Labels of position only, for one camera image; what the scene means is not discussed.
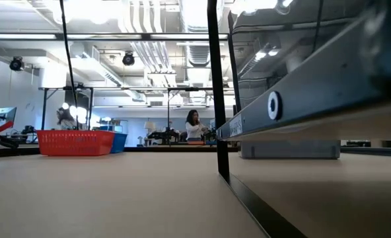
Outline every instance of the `monitor screen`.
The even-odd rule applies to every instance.
[[[0,119],[0,126],[2,126],[3,124],[9,121],[14,122],[16,113],[17,113],[16,107],[0,108],[0,116],[6,118],[6,119]]]

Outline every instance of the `cable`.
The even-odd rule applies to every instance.
[[[324,0],[319,0],[319,10],[317,12],[317,25],[316,33],[314,35],[312,54],[316,51],[317,39],[319,38],[320,22],[322,21],[323,2]]]
[[[19,147],[19,144],[11,139],[8,139],[4,136],[0,135],[0,145],[11,148],[11,149],[16,149]]]
[[[69,53],[68,34],[67,34],[67,30],[66,30],[65,9],[63,7],[63,0],[59,0],[59,3],[61,5],[61,12],[62,12],[63,40],[65,42],[66,56],[68,58],[69,76],[71,77],[72,97],[74,98],[75,108],[78,108],[77,92],[75,91],[74,75],[73,75],[72,63],[71,63],[71,55]],[[75,121],[77,123],[77,130],[79,130],[78,115],[76,115]]]

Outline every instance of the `black circle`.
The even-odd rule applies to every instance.
[[[276,102],[275,102],[275,99],[272,99],[272,100],[270,101],[270,110],[271,110],[272,112],[275,112],[275,109],[276,109]]]

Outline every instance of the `light fixture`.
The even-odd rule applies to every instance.
[[[102,0],[92,0],[90,3],[85,3],[86,5],[91,5],[91,22],[94,24],[104,24],[108,21],[109,16],[107,15],[107,10],[104,7]]]
[[[86,124],[86,123],[87,123],[87,119],[82,118],[82,117],[78,117],[78,123],[80,123],[80,124]]]
[[[81,118],[85,118],[87,117],[87,110],[85,108],[82,108],[82,107],[78,107],[77,108],[77,116],[78,116],[78,120]]]
[[[276,56],[279,53],[279,49],[272,49],[269,51],[269,56]]]
[[[256,59],[255,60],[261,60],[266,56],[266,53],[264,52],[257,52]]]
[[[208,42],[177,42],[177,46],[210,46]]]
[[[77,117],[77,108],[75,106],[70,106],[69,113],[75,119]]]
[[[62,104],[62,108],[63,108],[64,110],[67,110],[67,109],[69,108],[69,105],[68,105],[66,102],[64,102],[64,103]]]
[[[293,0],[283,0],[282,5],[284,7],[288,7],[292,2],[293,2]]]
[[[238,16],[242,13],[245,15],[253,15],[260,9],[274,9],[278,0],[236,0],[231,7],[231,12]]]
[[[54,34],[29,34],[29,33],[18,33],[18,34],[1,34],[0,40],[56,40]]]
[[[73,0],[64,1],[63,6],[65,10],[65,23],[68,23],[72,20],[75,12],[75,4],[76,1]],[[59,1],[46,0],[46,5],[52,10],[53,20],[58,24],[62,24],[62,11],[59,5]]]

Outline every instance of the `woman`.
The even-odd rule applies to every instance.
[[[188,134],[187,141],[201,141],[201,135],[207,130],[207,128],[200,123],[196,110],[191,110],[188,113],[185,128],[187,129]]]
[[[59,108],[56,114],[57,119],[59,119],[57,124],[61,126],[61,130],[72,130],[77,127],[74,117],[71,116],[69,109]]]

